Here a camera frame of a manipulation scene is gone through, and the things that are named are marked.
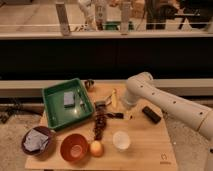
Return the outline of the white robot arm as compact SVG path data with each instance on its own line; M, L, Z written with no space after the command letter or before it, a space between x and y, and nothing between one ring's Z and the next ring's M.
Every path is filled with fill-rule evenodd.
M146 99L209 140L204 171L213 171L213 109L156 88L149 72L129 77L125 87L123 103L127 107Z

